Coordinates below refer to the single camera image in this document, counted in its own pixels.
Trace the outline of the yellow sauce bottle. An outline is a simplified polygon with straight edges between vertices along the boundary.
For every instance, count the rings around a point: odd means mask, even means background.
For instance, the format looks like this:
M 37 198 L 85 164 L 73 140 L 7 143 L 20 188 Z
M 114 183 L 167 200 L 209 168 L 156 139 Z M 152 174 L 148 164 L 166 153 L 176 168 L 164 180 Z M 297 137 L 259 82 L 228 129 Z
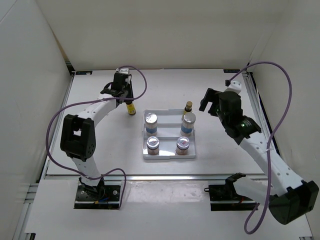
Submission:
M 132 101 L 130 102 L 126 102 L 126 108 L 127 108 L 127 112 L 129 115 L 133 116 L 136 114 L 136 108 L 135 108 L 135 105 Z
M 192 106 L 193 106 L 193 103 L 191 101 L 187 101 L 183 111 L 183 115 L 185 115 L 186 113 L 192 112 Z

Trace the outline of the blue-label silver-cap jar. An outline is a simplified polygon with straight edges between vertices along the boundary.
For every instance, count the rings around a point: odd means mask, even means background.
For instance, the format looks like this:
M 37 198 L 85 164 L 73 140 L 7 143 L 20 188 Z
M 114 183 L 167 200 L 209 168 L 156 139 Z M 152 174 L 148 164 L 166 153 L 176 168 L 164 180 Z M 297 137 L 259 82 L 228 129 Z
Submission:
M 196 122 L 196 115 L 193 112 L 187 112 L 182 117 L 182 123 L 180 127 L 180 134 L 182 136 L 190 136 L 194 129 L 194 124 Z
M 148 136 L 156 136 L 158 133 L 158 117 L 155 113 L 148 112 L 144 117 L 146 134 Z

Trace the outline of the brown spice jar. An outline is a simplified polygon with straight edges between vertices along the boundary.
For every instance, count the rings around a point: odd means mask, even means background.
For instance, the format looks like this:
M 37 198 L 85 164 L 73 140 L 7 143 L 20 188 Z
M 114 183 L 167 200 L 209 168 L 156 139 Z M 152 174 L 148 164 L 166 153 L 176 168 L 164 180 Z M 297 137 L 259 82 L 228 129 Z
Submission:
M 186 136 L 181 136 L 176 141 L 175 152 L 178 155 L 186 155 L 190 147 L 190 140 Z
M 156 136 L 150 136 L 146 141 L 146 147 L 149 155 L 157 155 L 160 150 L 160 140 Z

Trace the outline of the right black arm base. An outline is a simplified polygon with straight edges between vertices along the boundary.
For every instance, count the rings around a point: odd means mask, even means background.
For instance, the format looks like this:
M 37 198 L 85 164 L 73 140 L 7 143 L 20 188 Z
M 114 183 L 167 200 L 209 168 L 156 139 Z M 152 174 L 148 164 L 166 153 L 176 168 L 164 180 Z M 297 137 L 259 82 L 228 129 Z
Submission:
M 252 211 L 254 209 L 257 203 L 247 196 L 237 194 L 234 187 L 234 183 L 245 176 L 238 172 L 226 178 L 224 184 L 210 184 L 203 189 L 209 194 L 212 212 Z

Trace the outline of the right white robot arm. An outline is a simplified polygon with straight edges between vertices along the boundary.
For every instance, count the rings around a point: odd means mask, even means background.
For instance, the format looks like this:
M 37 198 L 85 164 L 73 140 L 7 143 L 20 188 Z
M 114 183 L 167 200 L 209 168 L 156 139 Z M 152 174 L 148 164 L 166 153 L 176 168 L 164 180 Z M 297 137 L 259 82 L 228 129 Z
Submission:
M 320 190 L 318 185 L 313 180 L 305 181 L 271 149 L 260 126 L 243 114 L 240 95 L 208 88 L 199 110 L 203 112 L 208 103 L 211 103 L 208 113 L 219 118 L 227 135 L 253 158 L 268 178 L 268 185 L 262 185 L 244 173 L 235 173 L 224 184 L 208 186 L 211 201 L 230 204 L 241 198 L 251 199 L 265 204 L 282 225 L 313 210 Z

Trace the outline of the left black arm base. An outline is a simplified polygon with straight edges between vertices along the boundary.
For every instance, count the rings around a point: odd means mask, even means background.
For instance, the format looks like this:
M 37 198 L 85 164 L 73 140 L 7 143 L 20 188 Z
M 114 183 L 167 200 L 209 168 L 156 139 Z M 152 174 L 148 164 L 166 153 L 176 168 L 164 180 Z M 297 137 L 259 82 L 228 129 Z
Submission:
M 123 203 L 126 186 L 126 179 L 115 184 L 102 179 L 97 186 L 89 186 L 79 178 L 73 208 L 80 210 L 119 210 Z

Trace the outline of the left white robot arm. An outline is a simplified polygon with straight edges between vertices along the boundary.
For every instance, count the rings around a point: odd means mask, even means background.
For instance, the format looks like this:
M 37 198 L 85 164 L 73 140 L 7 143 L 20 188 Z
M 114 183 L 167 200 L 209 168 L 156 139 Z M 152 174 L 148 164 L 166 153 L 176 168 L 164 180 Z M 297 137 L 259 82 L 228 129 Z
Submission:
M 98 102 L 92 103 L 76 115 L 64 117 L 60 149 L 74 162 L 77 170 L 84 174 L 80 183 L 93 200 L 100 200 L 105 194 L 104 180 L 100 178 L 93 158 L 96 150 L 95 128 L 98 123 L 120 104 L 125 103 L 129 115 L 136 113 L 133 98 L 132 75 L 128 68 L 117 69 L 113 82 L 100 92 Z

